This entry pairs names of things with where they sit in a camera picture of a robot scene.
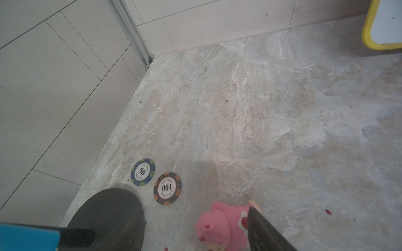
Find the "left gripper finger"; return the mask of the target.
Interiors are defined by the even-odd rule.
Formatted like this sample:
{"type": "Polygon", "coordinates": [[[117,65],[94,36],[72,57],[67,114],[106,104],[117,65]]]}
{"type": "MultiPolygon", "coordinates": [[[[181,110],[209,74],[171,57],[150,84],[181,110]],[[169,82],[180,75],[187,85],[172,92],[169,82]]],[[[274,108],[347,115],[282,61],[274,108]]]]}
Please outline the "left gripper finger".
{"type": "Polygon", "coordinates": [[[251,251],[297,251],[256,208],[250,207],[247,220],[251,251]]]}

